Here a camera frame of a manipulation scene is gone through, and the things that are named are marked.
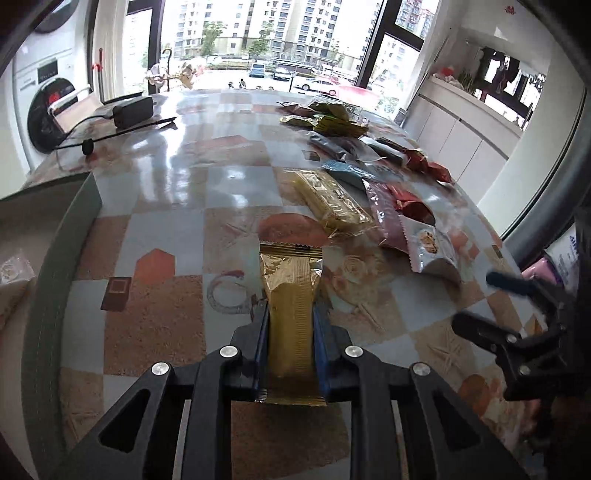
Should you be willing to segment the folding chair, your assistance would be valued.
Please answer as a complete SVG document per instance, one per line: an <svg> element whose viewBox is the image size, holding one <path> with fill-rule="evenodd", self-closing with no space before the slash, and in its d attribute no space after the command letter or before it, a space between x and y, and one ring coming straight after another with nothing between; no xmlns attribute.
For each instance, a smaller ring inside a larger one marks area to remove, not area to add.
<svg viewBox="0 0 591 480"><path fill-rule="evenodd" d="M53 102L47 114L63 133L68 133L102 106L99 96L86 85Z"/></svg>

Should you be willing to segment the grey shallow tray box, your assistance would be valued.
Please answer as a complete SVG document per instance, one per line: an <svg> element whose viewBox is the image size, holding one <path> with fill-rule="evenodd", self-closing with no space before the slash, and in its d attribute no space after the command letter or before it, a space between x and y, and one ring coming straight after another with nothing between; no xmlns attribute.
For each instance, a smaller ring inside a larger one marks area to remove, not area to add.
<svg viewBox="0 0 591 480"><path fill-rule="evenodd" d="M27 260L29 281L1 323L1 476L47 479L65 456L59 370L70 286L102 207L81 173L1 201L1 258Z"/></svg>

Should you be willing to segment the maroon snack packet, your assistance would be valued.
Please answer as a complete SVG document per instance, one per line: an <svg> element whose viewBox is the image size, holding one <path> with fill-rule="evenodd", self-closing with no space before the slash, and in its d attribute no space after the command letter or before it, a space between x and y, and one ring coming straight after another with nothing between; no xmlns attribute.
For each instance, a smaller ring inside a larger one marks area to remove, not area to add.
<svg viewBox="0 0 591 480"><path fill-rule="evenodd" d="M370 210L374 217L379 245L408 254L408 243L394 197L384 183L363 180Z"/></svg>

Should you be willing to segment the gold foil snack packet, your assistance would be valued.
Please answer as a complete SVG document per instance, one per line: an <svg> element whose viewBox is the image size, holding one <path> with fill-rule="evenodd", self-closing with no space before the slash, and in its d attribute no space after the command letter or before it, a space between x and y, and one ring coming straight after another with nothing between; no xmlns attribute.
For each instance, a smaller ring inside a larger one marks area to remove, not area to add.
<svg viewBox="0 0 591 480"><path fill-rule="evenodd" d="M259 266L270 312L266 402L324 406L315 373L312 319L324 268L322 248L264 242Z"/></svg>

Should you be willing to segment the white and pink snack packet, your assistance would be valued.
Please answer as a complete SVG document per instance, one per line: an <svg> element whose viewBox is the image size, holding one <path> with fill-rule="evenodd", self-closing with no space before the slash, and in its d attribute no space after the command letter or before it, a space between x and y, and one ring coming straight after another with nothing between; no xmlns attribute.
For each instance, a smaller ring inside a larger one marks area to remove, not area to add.
<svg viewBox="0 0 591 480"><path fill-rule="evenodd" d="M414 273L461 283L456 250L446 234L433 225L402 216L401 223Z"/></svg>

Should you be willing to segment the white washing machine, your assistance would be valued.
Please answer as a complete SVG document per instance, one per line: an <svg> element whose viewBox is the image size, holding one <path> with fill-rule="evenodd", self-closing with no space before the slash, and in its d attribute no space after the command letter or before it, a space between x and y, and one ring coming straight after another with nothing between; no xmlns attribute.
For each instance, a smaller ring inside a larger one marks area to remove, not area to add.
<svg viewBox="0 0 591 480"><path fill-rule="evenodd" d="M62 136L50 105L87 85L85 20L74 15L28 36L13 61L16 120L27 166L34 170Z"/></svg>

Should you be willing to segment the light blue snack packet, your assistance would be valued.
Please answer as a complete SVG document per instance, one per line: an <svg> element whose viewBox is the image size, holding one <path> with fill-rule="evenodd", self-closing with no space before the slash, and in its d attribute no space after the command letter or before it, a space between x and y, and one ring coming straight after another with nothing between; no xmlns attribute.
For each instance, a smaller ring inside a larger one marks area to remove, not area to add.
<svg viewBox="0 0 591 480"><path fill-rule="evenodd" d="M386 184L387 180L360 167L337 160L328 160L322 163L322 170L338 180L360 191L366 190L367 183Z"/></svg>

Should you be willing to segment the pile of green snack packets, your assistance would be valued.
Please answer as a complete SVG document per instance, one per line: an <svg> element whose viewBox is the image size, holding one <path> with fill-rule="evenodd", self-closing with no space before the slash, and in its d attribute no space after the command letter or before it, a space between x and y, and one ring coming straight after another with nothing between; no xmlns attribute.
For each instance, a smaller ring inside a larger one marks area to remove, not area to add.
<svg viewBox="0 0 591 480"><path fill-rule="evenodd" d="M361 107L329 97L312 98L308 104L279 102L280 123L325 137L360 138L369 132L369 120Z"/></svg>

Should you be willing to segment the yellow cracker packet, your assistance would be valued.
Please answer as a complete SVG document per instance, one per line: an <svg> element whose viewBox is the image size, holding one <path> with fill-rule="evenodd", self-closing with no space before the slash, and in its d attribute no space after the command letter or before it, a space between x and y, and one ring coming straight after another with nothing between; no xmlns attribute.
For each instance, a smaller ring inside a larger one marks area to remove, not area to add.
<svg viewBox="0 0 591 480"><path fill-rule="evenodd" d="M373 218L325 170L291 170L294 189L330 236L359 235L374 227Z"/></svg>

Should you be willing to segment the black power adapter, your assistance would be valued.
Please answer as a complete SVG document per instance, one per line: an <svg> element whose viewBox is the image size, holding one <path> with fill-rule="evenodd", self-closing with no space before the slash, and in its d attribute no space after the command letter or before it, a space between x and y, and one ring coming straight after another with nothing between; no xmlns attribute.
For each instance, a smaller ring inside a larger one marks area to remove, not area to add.
<svg viewBox="0 0 591 480"><path fill-rule="evenodd" d="M149 96L139 96L124 100L112 109L114 126L125 130L150 119L153 116L153 100Z"/></svg>

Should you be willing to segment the white cabinet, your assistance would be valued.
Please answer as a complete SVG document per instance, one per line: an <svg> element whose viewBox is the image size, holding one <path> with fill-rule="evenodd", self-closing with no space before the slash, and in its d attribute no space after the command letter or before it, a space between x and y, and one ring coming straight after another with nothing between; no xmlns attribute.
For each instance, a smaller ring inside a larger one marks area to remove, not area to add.
<svg viewBox="0 0 591 480"><path fill-rule="evenodd" d="M411 102L404 129L474 202L491 188L522 136L488 105L434 77Z"/></svg>

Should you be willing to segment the dark red snack packets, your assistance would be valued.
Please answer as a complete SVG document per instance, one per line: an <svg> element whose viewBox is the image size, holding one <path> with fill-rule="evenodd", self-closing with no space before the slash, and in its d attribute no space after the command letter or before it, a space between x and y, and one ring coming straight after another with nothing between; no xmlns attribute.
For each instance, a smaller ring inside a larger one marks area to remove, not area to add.
<svg viewBox="0 0 591 480"><path fill-rule="evenodd" d="M428 197L437 187L452 186L454 180L449 170L431 161L418 147L403 146L400 142L380 136L378 142L402 156L401 170L404 179L387 184L387 191L394 198L398 213L413 220L436 225L436 216L428 204Z"/></svg>

